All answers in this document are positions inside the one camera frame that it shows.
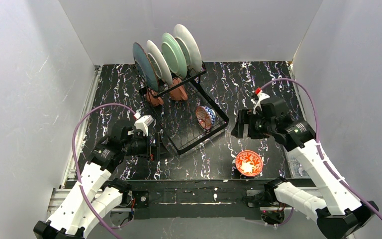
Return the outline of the dark blue glazed plate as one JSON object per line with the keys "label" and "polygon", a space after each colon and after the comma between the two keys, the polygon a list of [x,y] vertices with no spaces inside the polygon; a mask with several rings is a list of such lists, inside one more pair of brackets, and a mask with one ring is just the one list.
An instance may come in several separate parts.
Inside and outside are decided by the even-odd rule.
{"label": "dark blue glazed plate", "polygon": [[147,53],[139,43],[133,43],[132,54],[136,68],[145,80],[147,87],[154,90],[155,92],[158,92],[159,81],[157,79],[154,67],[151,64]]}

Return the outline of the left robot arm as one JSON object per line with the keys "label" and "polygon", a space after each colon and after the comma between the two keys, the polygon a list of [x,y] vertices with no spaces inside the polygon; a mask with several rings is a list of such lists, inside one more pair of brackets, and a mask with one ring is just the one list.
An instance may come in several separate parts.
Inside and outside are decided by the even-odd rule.
{"label": "left robot arm", "polygon": [[113,208],[131,193],[131,185],[114,179],[108,181],[126,156],[156,160],[166,151],[161,133],[148,136],[140,129],[126,126],[103,137],[94,147],[90,161],[78,176],[56,211],[38,221],[33,232],[38,239],[85,239]]}

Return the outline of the red teal floral plate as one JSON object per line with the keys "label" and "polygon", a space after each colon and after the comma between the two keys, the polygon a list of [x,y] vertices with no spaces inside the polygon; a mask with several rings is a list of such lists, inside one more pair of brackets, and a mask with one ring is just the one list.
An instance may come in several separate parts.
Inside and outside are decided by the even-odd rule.
{"label": "red teal floral plate", "polygon": [[179,44],[190,71],[199,73],[202,69],[202,58],[198,45],[190,31],[182,24],[174,27],[174,39]]}

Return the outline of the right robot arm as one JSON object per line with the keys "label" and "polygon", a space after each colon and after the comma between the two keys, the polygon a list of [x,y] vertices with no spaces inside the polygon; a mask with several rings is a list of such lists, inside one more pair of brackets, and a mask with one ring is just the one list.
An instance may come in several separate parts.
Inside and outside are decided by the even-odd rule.
{"label": "right robot arm", "polygon": [[366,225],[379,208],[344,186],[344,179],[332,172],[331,162],[316,142],[316,133],[304,119],[293,119],[283,99],[260,100],[254,109],[240,110],[231,134],[243,138],[248,126],[250,139],[273,137],[296,158],[321,193],[318,198],[294,186],[283,177],[264,185],[264,201],[284,203],[316,222],[328,239],[343,239]]}

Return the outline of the black wire dish rack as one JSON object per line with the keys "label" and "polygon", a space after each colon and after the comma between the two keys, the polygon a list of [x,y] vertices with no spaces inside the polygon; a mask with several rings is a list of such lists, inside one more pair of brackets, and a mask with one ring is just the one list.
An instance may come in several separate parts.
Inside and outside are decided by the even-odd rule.
{"label": "black wire dish rack", "polygon": [[[162,133],[163,145],[170,154],[185,154],[201,143],[215,138],[228,126],[229,117],[226,112],[221,109],[219,104],[215,102],[213,97],[201,85],[201,80],[207,73],[206,63],[202,63],[201,72],[189,72],[187,78],[179,84],[179,86],[184,86],[188,100],[172,100],[169,92],[177,88],[177,86],[169,88],[166,85],[162,85],[160,86],[159,93],[153,93],[154,97],[161,97],[164,101],[163,105],[157,107],[151,106],[146,99],[146,90],[149,87],[147,87],[145,80],[137,70],[136,64],[133,65],[133,69],[141,85],[139,94],[149,108],[150,115],[155,119],[155,132],[159,131]],[[210,130],[204,130],[199,125],[195,115],[197,106],[207,106],[215,110],[215,124]]]}

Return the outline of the light green flower plate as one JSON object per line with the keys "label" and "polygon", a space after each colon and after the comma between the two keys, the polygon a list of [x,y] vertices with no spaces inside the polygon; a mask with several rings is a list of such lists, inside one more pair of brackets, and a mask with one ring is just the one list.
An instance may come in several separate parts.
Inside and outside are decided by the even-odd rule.
{"label": "light green flower plate", "polygon": [[185,78],[187,76],[185,56],[177,41],[167,32],[162,35],[161,50],[171,72]]}

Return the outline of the green rim lettered plate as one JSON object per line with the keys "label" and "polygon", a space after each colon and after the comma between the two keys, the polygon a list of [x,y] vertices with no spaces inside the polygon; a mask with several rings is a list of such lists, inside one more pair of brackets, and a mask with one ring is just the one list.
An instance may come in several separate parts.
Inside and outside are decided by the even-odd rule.
{"label": "green rim lettered plate", "polygon": [[165,82],[168,86],[173,86],[174,83],[171,71],[159,48],[151,40],[147,41],[146,47],[147,56],[155,69],[157,77]]}

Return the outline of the red geometric pattern bowl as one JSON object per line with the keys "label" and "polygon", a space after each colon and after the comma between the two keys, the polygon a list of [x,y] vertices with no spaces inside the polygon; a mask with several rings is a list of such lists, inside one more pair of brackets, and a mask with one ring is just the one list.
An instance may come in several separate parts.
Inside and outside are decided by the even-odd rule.
{"label": "red geometric pattern bowl", "polygon": [[198,120],[199,125],[204,130],[210,130],[214,124],[216,119],[215,110],[207,106],[197,106],[195,110],[195,115]]}

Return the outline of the orange floral pattern bowl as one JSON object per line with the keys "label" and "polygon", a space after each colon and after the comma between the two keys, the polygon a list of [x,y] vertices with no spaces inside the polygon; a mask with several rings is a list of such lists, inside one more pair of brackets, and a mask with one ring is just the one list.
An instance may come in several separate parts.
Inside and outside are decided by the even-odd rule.
{"label": "orange floral pattern bowl", "polygon": [[263,157],[250,150],[241,151],[235,157],[235,167],[242,175],[247,177],[255,177],[261,174],[263,165]]}

